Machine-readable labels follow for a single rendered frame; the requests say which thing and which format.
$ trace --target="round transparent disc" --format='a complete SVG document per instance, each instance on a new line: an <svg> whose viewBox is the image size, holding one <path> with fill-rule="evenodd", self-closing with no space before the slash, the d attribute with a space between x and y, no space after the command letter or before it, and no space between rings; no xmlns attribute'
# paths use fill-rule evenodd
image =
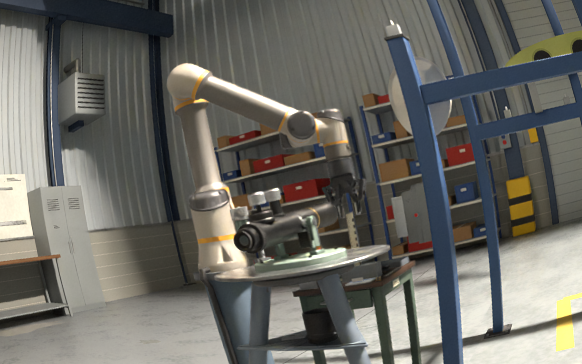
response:
<svg viewBox="0 0 582 364"><path fill-rule="evenodd" d="M419 71L419 77L421 78L422 84L443 81L446 79L444 72L442 72L433 62L424 58L416 57L415 63L417 64L417 70ZM406 102L403 97L403 92L401 91L399 78L395 71L392 71L392 75L390 76L388 95L390 96L390 104L392 105L392 110L394 111L397 120L399 120L399 123L401 123L401 126L403 126L406 131L412 134L412 127L410 126L410 118L408 117ZM437 104L432 104L428 107L430 109L431 118L433 119L435 134L439 134L446 126L446 122L451 115L452 105L453 103L449 100L438 102Z"/></svg>

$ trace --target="vent grille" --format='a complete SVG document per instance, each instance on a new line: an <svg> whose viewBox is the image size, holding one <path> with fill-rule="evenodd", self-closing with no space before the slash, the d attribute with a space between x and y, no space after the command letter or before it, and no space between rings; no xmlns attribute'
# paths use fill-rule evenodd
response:
<svg viewBox="0 0 582 364"><path fill-rule="evenodd" d="M68 199L68 209L69 210L79 210L80 209L79 198L69 198Z"/></svg>
<svg viewBox="0 0 582 364"><path fill-rule="evenodd" d="M49 198L46 200L46 204L48 205L48 211L59 211L61 206L59 206L59 199L57 198Z"/></svg>
<svg viewBox="0 0 582 364"><path fill-rule="evenodd" d="M77 79L77 107L104 110L104 79Z"/></svg>

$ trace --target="black and yellow hazard stripe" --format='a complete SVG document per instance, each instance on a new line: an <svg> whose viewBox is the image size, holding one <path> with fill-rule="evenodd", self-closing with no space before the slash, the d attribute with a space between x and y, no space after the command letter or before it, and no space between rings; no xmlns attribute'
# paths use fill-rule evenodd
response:
<svg viewBox="0 0 582 364"><path fill-rule="evenodd" d="M528 176L507 181L509 215L512 235L519 236L536 231L532 186Z"/></svg>

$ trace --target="black hole in yellow panel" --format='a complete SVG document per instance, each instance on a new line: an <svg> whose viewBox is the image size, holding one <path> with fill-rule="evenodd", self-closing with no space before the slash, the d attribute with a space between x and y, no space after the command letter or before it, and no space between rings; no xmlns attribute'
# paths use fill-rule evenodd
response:
<svg viewBox="0 0 582 364"><path fill-rule="evenodd" d="M534 60L535 61L540 61L541 59L546 59L546 58L550 58L550 53L546 52L546 51L538 51L534 54Z"/></svg>
<svg viewBox="0 0 582 364"><path fill-rule="evenodd" d="M577 39L572 43L572 53L582 52L582 39Z"/></svg>

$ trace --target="red box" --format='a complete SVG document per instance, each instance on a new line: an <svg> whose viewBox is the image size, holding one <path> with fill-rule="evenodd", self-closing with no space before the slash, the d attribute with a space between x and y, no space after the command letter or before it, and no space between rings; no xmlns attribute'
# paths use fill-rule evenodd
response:
<svg viewBox="0 0 582 364"><path fill-rule="evenodd" d="M283 186L284 201L298 201L324 195L325 193L322 189L327 186L329 186L329 178L310 179L308 181Z"/></svg>
<svg viewBox="0 0 582 364"><path fill-rule="evenodd" d="M457 166L458 164L473 162L473 149L471 149L471 143L447 148L446 157L448 158L449 166Z"/></svg>
<svg viewBox="0 0 582 364"><path fill-rule="evenodd" d="M392 205L386 206L386 217L388 220L394 220L394 210L392 210Z"/></svg>
<svg viewBox="0 0 582 364"><path fill-rule="evenodd" d="M230 142L230 145L233 145L233 144L245 142L248 139L257 138L260 135L262 135L262 132L261 131L259 131L259 130L253 130L253 131L249 131L248 133L244 133L244 134L241 134L241 135L237 135L237 136L231 137L230 139L228 139L228 141Z"/></svg>
<svg viewBox="0 0 582 364"><path fill-rule="evenodd" d="M253 172L258 173L268 171L269 169L284 167L284 157L288 156L288 154L278 154L273 157L258 159L253 162Z"/></svg>
<svg viewBox="0 0 582 364"><path fill-rule="evenodd" d="M431 249L433 247L432 241L427 241L425 243L408 243L408 252L417 252L424 249Z"/></svg>

